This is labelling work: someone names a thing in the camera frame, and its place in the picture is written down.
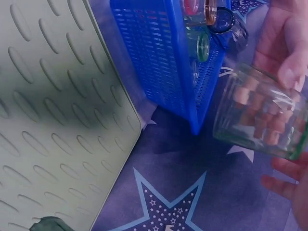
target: basket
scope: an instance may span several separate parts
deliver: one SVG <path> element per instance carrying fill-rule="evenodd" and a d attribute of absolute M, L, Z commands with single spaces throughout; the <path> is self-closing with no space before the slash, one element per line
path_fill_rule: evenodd
<path fill-rule="evenodd" d="M 187 119 L 198 134 L 230 34 L 219 36 L 220 43 L 211 36 L 194 86 L 180 0 L 110 0 L 110 6 L 147 98 Z"/>

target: blue star print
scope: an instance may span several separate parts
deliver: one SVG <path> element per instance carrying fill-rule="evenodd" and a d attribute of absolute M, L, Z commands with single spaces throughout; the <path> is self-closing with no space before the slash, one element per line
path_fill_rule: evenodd
<path fill-rule="evenodd" d="M 111 231 L 202 231 L 192 222 L 206 173 L 172 202 L 134 169 L 144 216 Z"/>
<path fill-rule="evenodd" d="M 265 3 L 266 1 L 263 0 L 234 0 L 231 3 L 231 9 L 246 23 L 247 14 Z"/>

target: light green mat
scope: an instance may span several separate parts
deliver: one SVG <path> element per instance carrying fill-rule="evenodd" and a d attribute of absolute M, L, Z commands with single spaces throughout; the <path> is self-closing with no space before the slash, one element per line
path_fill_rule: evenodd
<path fill-rule="evenodd" d="M 0 1 L 0 230 L 91 228 L 141 131 L 82 0 Z"/>

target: glass jar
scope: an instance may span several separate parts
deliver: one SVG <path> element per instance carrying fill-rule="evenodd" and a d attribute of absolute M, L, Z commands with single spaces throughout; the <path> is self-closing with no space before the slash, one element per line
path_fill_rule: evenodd
<path fill-rule="evenodd" d="M 237 20 L 234 13 L 226 7 L 217 7 L 217 19 L 208 27 L 210 31 L 217 34 L 232 31 L 232 38 L 237 51 L 242 51 L 248 44 L 248 32 L 245 26 Z"/>
<path fill-rule="evenodd" d="M 197 58 L 200 62 L 205 62 L 210 52 L 209 35 L 207 31 L 197 31 L 187 27 L 186 35 L 188 38 L 189 56 Z"/>
<path fill-rule="evenodd" d="M 216 21 L 216 0 L 182 0 L 187 26 L 213 25 Z"/>
<path fill-rule="evenodd" d="M 229 77 L 213 135 L 244 148 L 297 159 L 308 135 L 308 103 L 298 91 L 246 64 Z"/>

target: table surface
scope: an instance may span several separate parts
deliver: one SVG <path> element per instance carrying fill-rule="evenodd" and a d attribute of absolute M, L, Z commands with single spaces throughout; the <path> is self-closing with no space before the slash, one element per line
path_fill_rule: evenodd
<path fill-rule="evenodd" d="M 261 0 L 235 0 L 232 10 L 246 24 L 249 44 L 238 55 L 227 54 L 200 135 L 191 135 L 187 121 L 158 108 L 93 231 L 299 230 L 290 202 L 262 188 L 259 178 L 269 174 L 294 181 L 273 171 L 269 156 L 212 137 L 228 68 L 238 61 L 252 61 L 268 7 Z"/>

